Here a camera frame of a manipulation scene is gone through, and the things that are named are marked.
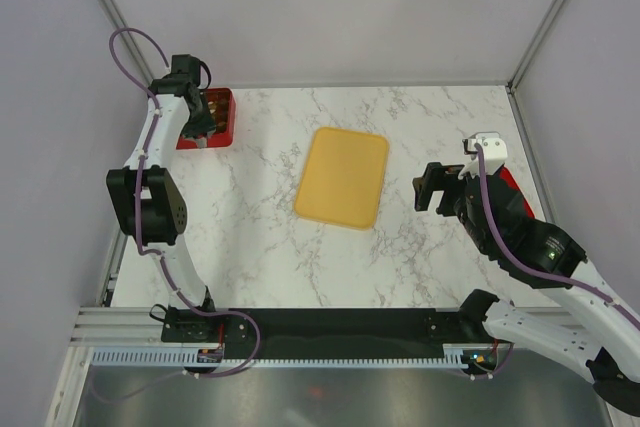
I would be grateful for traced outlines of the red box lid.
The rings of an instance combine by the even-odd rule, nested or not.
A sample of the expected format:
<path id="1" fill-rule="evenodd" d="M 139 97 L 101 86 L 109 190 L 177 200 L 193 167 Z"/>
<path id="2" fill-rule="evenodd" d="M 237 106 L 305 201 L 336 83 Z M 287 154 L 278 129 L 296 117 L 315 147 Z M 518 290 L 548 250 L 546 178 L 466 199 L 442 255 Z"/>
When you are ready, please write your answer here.
<path id="1" fill-rule="evenodd" d="M 514 191 L 519 196 L 519 198 L 520 198 L 519 204 L 523 208 L 523 211 L 525 212 L 526 216 L 529 217 L 529 218 L 534 218 L 535 214 L 534 214 L 529 202 L 527 201 L 527 199 L 524 196 L 524 194 L 522 193 L 518 183 L 516 182 L 515 178 L 513 177 L 513 175 L 511 174 L 511 172 L 509 171 L 509 169 L 506 166 L 503 166 L 501 168 L 500 178 L 507 184 L 507 186 L 512 191 Z"/>

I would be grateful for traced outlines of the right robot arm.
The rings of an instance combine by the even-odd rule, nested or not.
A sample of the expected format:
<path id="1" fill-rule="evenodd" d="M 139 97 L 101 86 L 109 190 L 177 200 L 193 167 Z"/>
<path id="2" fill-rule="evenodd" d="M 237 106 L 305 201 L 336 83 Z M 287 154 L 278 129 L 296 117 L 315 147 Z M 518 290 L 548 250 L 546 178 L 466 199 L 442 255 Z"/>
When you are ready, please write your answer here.
<path id="1" fill-rule="evenodd" d="M 433 194 L 441 193 L 437 214 L 456 218 L 482 255 L 561 305 L 585 330 L 535 319 L 476 289 L 457 316 L 460 335 L 520 344 L 577 373 L 617 410 L 638 416 L 638 313 L 569 234 L 534 216 L 510 171 L 500 166 L 471 174 L 462 165 L 431 162 L 412 187 L 415 211 L 427 210 Z"/>

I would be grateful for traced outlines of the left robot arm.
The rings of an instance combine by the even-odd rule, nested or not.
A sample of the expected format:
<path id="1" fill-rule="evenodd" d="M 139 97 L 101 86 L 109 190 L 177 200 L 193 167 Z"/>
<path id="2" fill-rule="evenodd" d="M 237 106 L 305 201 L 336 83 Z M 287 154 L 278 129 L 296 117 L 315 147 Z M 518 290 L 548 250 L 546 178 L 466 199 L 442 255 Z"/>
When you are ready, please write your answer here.
<path id="1" fill-rule="evenodd" d="M 205 147 L 216 132 L 200 88 L 203 70 L 204 63 L 192 55 L 172 57 L 168 74 L 148 87 L 147 117 L 134 151 L 123 168 L 110 170 L 106 178 L 122 233 L 135 240 L 140 255 L 153 259 L 170 305 L 190 310 L 183 327 L 197 341 L 213 338 L 219 319 L 186 246 L 187 205 L 170 166 L 182 137 Z"/>

